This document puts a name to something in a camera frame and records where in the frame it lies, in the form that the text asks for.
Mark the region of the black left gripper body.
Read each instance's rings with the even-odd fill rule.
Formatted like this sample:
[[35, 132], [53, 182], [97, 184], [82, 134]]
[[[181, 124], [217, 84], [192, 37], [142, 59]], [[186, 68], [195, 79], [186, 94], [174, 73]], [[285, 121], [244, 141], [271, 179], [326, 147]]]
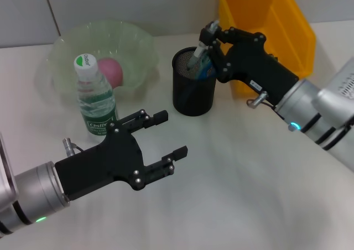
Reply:
[[115, 181], [123, 181], [135, 191], [146, 186], [141, 149], [118, 122], [107, 125], [100, 144], [55, 163], [55, 169], [70, 201]]

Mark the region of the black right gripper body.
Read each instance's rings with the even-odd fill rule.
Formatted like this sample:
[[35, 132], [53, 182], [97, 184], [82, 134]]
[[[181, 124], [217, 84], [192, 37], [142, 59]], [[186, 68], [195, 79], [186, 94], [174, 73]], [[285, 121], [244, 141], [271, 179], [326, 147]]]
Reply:
[[225, 55], [231, 70], [230, 81], [241, 81], [258, 94], [266, 92], [267, 101], [275, 106], [299, 81], [299, 78], [265, 51], [264, 34], [253, 34], [256, 49], [232, 48]]

